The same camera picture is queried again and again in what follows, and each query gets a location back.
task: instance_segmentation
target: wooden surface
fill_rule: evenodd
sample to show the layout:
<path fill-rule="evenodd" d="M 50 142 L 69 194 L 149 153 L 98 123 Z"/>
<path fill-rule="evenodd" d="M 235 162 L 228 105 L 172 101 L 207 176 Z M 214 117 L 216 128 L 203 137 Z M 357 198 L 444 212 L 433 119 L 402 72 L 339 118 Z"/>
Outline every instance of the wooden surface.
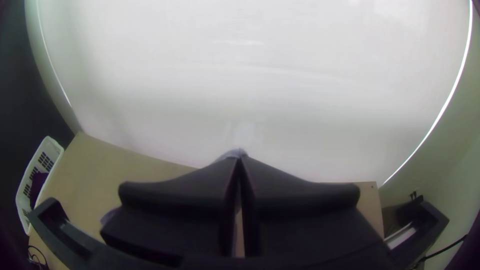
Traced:
<path fill-rule="evenodd" d="M 70 221 L 93 238 L 100 236 L 100 219 L 121 205 L 118 186 L 125 181 L 165 181 L 194 171 L 194 168 L 137 154 L 79 133 L 65 150 L 50 183 L 40 198 L 60 201 Z M 355 183 L 360 187 L 359 211 L 383 238 L 382 211 L 375 182 Z M 237 215 L 237 239 L 242 238 L 241 216 Z M 237 256 L 243 256 L 237 242 Z M 40 249 L 51 270 L 67 269 L 45 246 L 35 229 L 29 244 Z"/>

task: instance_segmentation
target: purple cloth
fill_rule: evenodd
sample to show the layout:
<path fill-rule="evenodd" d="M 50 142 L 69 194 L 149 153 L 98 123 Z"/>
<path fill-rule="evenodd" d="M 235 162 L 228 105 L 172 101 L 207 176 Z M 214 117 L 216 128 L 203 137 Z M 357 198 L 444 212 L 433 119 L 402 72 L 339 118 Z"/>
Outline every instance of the purple cloth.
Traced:
<path fill-rule="evenodd" d="M 49 176 L 48 172 L 37 172 L 31 178 L 30 206 L 32 210 L 35 208 L 35 203 L 39 197 L 40 190 L 45 184 L 45 180 L 47 180 L 47 176 Z"/>

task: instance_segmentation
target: plastic basket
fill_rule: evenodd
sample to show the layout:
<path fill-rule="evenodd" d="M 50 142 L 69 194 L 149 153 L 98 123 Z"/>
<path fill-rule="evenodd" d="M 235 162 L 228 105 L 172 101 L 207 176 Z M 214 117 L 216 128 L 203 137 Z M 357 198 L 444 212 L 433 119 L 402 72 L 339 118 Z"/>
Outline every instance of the plastic basket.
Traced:
<path fill-rule="evenodd" d="M 36 207 L 45 188 L 49 184 L 50 178 L 52 176 L 51 172 L 54 171 L 58 161 L 63 154 L 63 147 L 61 147 L 60 144 L 58 144 L 58 142 L 56 142 L 51 137 L 46 136 L 41 141 L 40 146 L 30 160 L 30 163 L 28 163 L 28 167 L 23 174 L 20 186 L 18 186 L 18 190 L 16 192 L 15 203 L 16 209 L 18 211 L 18 217 L 20 218 L 23 230 L 27 235 L 30 235 L 30 231 L 32 230 L 32 225 L 30 224 L 30 221 L 27 217 L 27 214 L 32 211 L 32 208 L 30 207 L 30 191 L 32 187 L 32 177 L 37 172 L 48 173 L 48 176 L 45 179 L 45 183 L 41 187 L 38 198 L 36 199 Z"/>

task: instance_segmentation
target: curved white screen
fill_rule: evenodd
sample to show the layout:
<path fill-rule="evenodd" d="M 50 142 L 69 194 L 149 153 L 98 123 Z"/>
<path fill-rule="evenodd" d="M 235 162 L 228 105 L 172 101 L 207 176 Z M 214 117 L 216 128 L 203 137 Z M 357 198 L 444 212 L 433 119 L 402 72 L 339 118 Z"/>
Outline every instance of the curved white screen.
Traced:
<path fill-rule="evenodd" d="M 83 130 L 203 167 L 244 148 L 316 182 L 381 185 L 461 69 L 467 0 L 41 0 Z"/>

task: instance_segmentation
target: black cable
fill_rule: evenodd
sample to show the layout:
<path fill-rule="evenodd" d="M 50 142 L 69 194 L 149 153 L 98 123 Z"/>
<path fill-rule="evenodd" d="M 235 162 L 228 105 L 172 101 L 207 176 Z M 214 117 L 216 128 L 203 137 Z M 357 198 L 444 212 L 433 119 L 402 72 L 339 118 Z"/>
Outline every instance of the black cable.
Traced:
<path fill-rule="evenodd" d="M 31 260 L 34 261 L 34 262 L 36 262 L 36 263 L 39 263 L 39 264 L 40 264 L 40 259 L 39 259 L 39 257 L 38 257 L 37 255 L 35 255 L 35 254 L 33 254 L 33 255 L 31 256 Z"/>
<path fill-rule="evenodd" d="M 460 242 L 464 241 L 465 238 L 467 238 L 468 234 L 465 234 L 462 238 L 458 239 L 457 241 L 453 242 L 452 244 L 450 244 L 449 246 L 443 248 L 443 249 L 440 249 L 439 251 L 433 253 L 432 255 L 428 255 L 428 256 L 424 256 L 423 258 L 421 258 L 417 263 L 415 263 L 415 265 L 411 268 L 411 269 L 416 269 L 421 263 L 425 262 L 426 260 L 430 259 L 430 258 L 433 258 L 435 256 L 437 256 L 438 254 L 442 253 L 442 252 L 445 252 L 453 247 L 455 247 L 456 245 L 458 245 Z"/>
<path fill-rule="evenodd" d="M 34 256 L 35 256 L 36 259 L 38 260 L 38 264 L 41 265 L 39 257 L 36 256 L 35 254 L 34 254 L 34 255 L 31 255 L 31 253 L 30 253 L 30 248 L 35 249 L 36 251 L 38 251 L 38 253 L 40 253 L 40 255 L 43 257 L 43 260 L 45 261 L 45 266 L 47 267 L 47 269 L 50 269 L 50 268 L 49 268 L 49 264 L 47 263 L 47 258 L 45 258 L 45 255 L 40 251 L 40 249 L 36 248 L 36 247 L 33 246 L 33 245 L 29 245 L 28 248 L 27 248 L 27 250 L 28 250 L 28 255 L 31 257 L 32 261 L 33 261 Z"/>

